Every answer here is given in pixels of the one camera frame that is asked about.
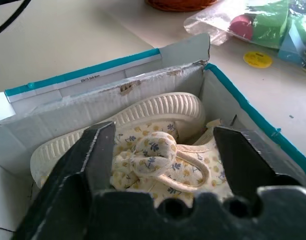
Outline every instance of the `table surface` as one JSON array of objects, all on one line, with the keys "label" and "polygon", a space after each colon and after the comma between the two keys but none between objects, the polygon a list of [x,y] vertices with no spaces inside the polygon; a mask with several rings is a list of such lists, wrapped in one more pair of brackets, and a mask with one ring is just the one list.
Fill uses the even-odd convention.
[{"label": "table surface", "polygon": [[[0,6],[0,19],[18,4]],[[33,0],[0,35],[0,91],[180,41],[190,36],[183,22],[193,14],[158,11],[144,0]],[[268,53],[272,66],[250,67],[248,51]],[[306,73],[276,55],[233,38],[211,47],[210,62],[306,155]]]}]

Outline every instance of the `wicker basket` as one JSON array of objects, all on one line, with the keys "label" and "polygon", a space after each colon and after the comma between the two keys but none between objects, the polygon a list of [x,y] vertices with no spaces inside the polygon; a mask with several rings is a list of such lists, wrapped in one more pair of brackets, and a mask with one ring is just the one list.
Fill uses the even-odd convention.
[{"label": "wicker basket", "polygon": [[169,12],[198,11],[214,4],[217,0],[145,0],[152,7]]}]

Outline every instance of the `baby shoe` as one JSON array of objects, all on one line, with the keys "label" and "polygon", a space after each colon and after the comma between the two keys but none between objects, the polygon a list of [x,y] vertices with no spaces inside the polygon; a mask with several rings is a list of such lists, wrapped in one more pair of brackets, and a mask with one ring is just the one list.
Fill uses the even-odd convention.
[{"label": "baby shoe", "polygon": [[209,123],[195,145],[176,144],[165,132],[142,138],[113,159],[111,184],[119,191],[151,193],[156,207],[166,198],[192,207],[195,192],[213,192],[221,200],[232,196],[213,136],[218,124]]},{"label": "baby shoe", "polygon": [[[177,142],[185,142],[203,127],[205,110],[196,96],[173,92],[142,100],[102,122],[105,121],[115,122],[115,156],[131,149],[143,137],[154,132],[166,132]],[[34,151],[30,169],[39,188],[57,161],[80,139],[85,129],[50,140]]]}]

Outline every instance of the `teal stripe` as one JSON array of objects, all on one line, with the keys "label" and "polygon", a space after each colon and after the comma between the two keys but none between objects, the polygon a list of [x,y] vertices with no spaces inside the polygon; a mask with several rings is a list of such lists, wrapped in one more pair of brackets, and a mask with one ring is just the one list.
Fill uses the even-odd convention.
[{"label": "teal stripe", "polygon": [[131,55],[131,56],[126,56],[126,57],[122,57],[122,58],[118,58],[118,59],[114,59],[112,61],[108,61],[108,62],[104,62],[95,66],[90,66],[90,67],[86,67],[80,70],[76,70],[76,71],[72,71],[60,76],[55,76],[55,77],[51,77],[48,78],[46,80],[42,80],[42,81],[36,81],[36,82],[31,82],[28,83],[26,85],[22,85],[22,86],[18,86],[15,88],[11,88],[11,89],[7,89],[5,90],[5,95],[8,97],[16,95],[16,94],[21,94],[24,92],[28,92],[28,91],[32,91],[35,89],[39,89],[39,88],[43,88],[45,86],[50,86],[53,84],[58,84],[58,83],[62,83],[65,81],[69,81],[72,79],[76,79],[85,75],[89,75],[89,74],[93,74],[93,73],[97,73],[100,71],[104,71],[107,69],[111,69],[114,67],[118,67],[120,65],[124,65],[124,64],[128,64],[137,60],[141,60],[141,59],[145,59],[151,56],[155,56],[160,54],[160,51],[158,48],[155,49],[151,49],[145,52],[141,52],[139,54],[135,54],[135,55]]},{"label": "teal stripe", "polygon": [[254,123],[282,150],[284,150],[306,173],[306,157],[280,132],[280,128],[274,128],[244,97],[235,85],[215,65],[207,64],[205,70],[210,70],[224,87],[233,95],[241,108],[247,112]]}]

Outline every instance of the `yellow disc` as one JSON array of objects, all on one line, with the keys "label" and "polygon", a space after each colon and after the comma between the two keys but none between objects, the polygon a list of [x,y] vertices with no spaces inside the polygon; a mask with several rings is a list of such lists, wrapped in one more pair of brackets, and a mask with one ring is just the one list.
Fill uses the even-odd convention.
[{"label": "yellow disc", "polygon": [[244,55],[244,61],[250,66],[265,69],[272,65],[273,60],[267,54],[258,51],[250,51]]}]

